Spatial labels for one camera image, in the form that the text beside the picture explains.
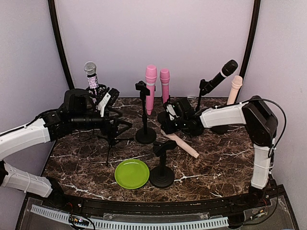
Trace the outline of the large pale pink microphone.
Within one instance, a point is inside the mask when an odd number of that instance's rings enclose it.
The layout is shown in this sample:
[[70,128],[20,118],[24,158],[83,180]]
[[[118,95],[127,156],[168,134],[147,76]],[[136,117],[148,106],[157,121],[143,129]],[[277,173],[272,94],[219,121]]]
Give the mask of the large pale pink microphone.
[[166,138],[175,141],[177,145],[180,148],[182,148],[186,153],[188,153],[190,156],[196,159],[199,157],[199,153],[194,148],[192,148],[189,144],[187,144],[183,139],[177,136],[176,134],[174,133],[166,134],[162,129],[161,129],[161,134],[165,136]]

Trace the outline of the black round-base mic stand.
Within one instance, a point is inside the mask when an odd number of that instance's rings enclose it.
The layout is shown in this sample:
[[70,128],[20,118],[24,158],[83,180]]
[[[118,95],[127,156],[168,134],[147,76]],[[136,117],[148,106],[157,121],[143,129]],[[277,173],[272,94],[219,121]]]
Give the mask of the black round-base mic stand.
[[153,152],[159,157],[159,165],[150,171],[149,180],[154,187],[164,189],[173,184],[175,174],[171,168],[166,166],[166,151],[176,147],[177,143],[174,140],[153,143]]

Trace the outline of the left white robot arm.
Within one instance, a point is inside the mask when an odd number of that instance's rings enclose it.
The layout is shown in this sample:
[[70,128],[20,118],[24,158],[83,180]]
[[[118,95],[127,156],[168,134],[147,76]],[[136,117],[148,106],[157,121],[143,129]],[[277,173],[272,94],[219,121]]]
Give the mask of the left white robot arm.
[[44,111],[28,124],[1,133],[0,185],[48,197],[57,209],[65,208],[68,199],[56,179],[19,170],[4,159],[28,147],[58,140],[75,130],[99,129],[109,147],[113,147],[122,141],[118,136],[132,127],[132,123],[122,120],[122,113],[112,107],[118,96],[118,90],[109,88],[100,89],[95,96],[84,89],[68,90],[58,109]]

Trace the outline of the black handheld microphone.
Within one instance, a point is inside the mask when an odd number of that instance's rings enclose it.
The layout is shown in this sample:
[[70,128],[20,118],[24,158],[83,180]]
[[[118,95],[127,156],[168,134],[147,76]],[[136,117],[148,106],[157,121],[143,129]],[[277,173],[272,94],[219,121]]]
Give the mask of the black handheld microphone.
[[205,86],[207,93],[210,93],[214,88],[216,88],[223,80],[228,76],[232,75],[238,68],[238,63],[235,60],[228,61],[221,69],[221,71],[210,80]]

